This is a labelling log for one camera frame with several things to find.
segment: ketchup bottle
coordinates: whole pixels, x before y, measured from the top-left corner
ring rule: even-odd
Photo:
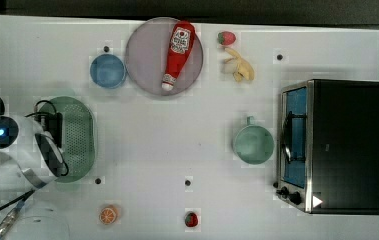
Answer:
[[[167,55],[167,68],[162,80],[162,88],[171,91],[180,71],[192,51],[195,27],[187,21],[179,21],[173,28]]]

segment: toaster oven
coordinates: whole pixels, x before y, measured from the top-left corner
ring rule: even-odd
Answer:
[[[284,88],[277,195],[312,214],[379,215],[379,82]]]

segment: teal mug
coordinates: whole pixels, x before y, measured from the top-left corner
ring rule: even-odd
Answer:
[[[233,151],[248,164],[267,161],[274,150],[274,141],[267,129],[253,124],[254,117],[247,118],[247,126],[242,128],[233,140]]]

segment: mug handle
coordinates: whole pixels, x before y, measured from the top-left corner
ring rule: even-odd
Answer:
[[[246,118],[246,123],[249,125],[253,125],[254,124],[254,117],[253,116],[249,116]]]

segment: cable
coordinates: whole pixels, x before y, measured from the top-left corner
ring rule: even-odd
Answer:
[[[25,117],[38,116],[38,115],[49,116],[49,115],[51,115],[51,113],[48,113],[48,112],[35,112],[35,113],[27,114]]]
[[[26,201],[34,192],[35,192],[34,190],[30,190],[30,191],[24,193],[23,195],[21,195],[21,196],[17,197],[16,199],[12,200],[11,202],[9,202],[9,203],[1,206],[0,207],[0,211],[4,210],[5,208],[11,206],[12,204],[14,204],[14,203],[16,203],[16,202],[18,202],[20,200]]]
[[[65,168],[67,169],[67,172],[65,172],[64,174],[61,174],[61,176],[67,176],[68,175],[68,172],[70,172],[70,169],[68,168],[68,164],[62,160],[64,162],[64,165],[65,165]]]
[[[35,105],[34,105],[34,112],[37,112],[37,106],[41,103],[47,103],[49,105],[51,105],[52,109],[54,109],[54,112],[55,114],[57,113],[57,110],[56,110],[56,107],[55,105],[51,102],[51,101],[48,101],[48,100],[40,100],[39,102],[37,102]]]

